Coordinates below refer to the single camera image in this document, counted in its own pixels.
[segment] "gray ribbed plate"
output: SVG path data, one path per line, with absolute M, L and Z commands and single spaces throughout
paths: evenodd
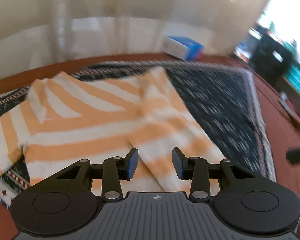
M 136 193 L 119 203 L 107 203 L 84 228 L 65 236 L 15 240 L 255 240 L 219 221 L 207 204 L 191 203 L 184 193 Z M 291 232 L 271 240 L 297 240 Z

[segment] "bed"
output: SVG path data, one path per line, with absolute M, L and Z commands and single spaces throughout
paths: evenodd
M 16 93 L 23 95 L 22 93 L 25 93 L 27 85 L 31 84 L 35 79 L 51 78 L 60 71 L 65 71 L 69 74 L 76 73 L 78 75 L 78 73 L 80 73 L 78 72 L 79 69 L 99 62 L 172 59 L 172 57 L 165 54 L 136 54 L 105 56 L 63 62 L 29 70 L 0 80 L 0 94 L 15 90 L 13 95 L 16 95 Z M 228 57 L 202 56 L 198 61 L 227 65 L 233 68 L 249 69 L 244 63 Z M 297 129 L 291 123 L 287 112 L 278 102 L 279 96 L 277 92 L 257 74 L 253 73 L 252 77 L 266 126 L 266 137 L 271 145 L 275 179 L 279 184 L 291 189 L 300 197 L 300 165 L 291 166 L 285 160 L 285 153 L 289 148 L 300 146 L 300 128 Z M 23 187 L 23 189 L 26 189 L 29 185 L 26 183 L 26 179 L 22 180 L 26 178 L 26 175 L 20 176 L 21 178 L 19 178 L 18 174 L 20 173 L 13 172 L 12 170 L 10 174 L 7 173 L 7 176 L 14 177 L 16 184 L 20 184 L 21 188 Z M 2 204 L 0 204 L 0 240 L 11 239 L 17 231 L 7 206 L 4 206 L 4 203 Z

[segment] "striped cloth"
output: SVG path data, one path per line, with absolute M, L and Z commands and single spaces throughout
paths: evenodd
M 34 185 L 79 159 L 102 163 L 135 147 L 139 165 L 127 191 L 189 191 L 171 161 L 186 156 L 219 163 L 224 156 L 196 123 L 170 83 L 155 67 L 143 75 L 82 82 L 59 73 L 36 80 L 28 97 L 0 117 L 0 176 L 23 154 Z M 218 182 L 211 181 L 211 193 Z M 101 180 L 92 192 L 101 193 Z

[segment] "metal pivot screw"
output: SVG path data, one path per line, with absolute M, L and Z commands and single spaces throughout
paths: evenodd
M 198 199 L 206 198 L 208 196 L 208 193 L 202 190 L 197 190 L 192 193 L 192 196 Z
M 120 193 L 116 192 L 116 191 L 108 191 L 105 193 L 105 197 L 107 199 L 116 199 L 116 198 L 120 197 Z

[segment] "black circular base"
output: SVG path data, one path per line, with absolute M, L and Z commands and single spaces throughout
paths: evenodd
M 242 204 L 252 211 L 266 212 L 273 210 L 279 205 L 278 198 L 265 191 L 251 191 L 241 198 Z
M 65 210 L 70 205 L 70 198 L 63 193 L 49 192 L 35 198 L 33 207 L 45 214 L 54 214 Z
M 300 200 L 292 191 L 272 183 L 272 189 L 231 185 L 214 198 L 213 207 L 228 225 L 254 235 L 292 230 L 300 216 Z
M 24 232 L 62 235 L 88 223 L 97 210 L 95 195 L 82 192 L 22 192 L 11 204 L 11 215 Z

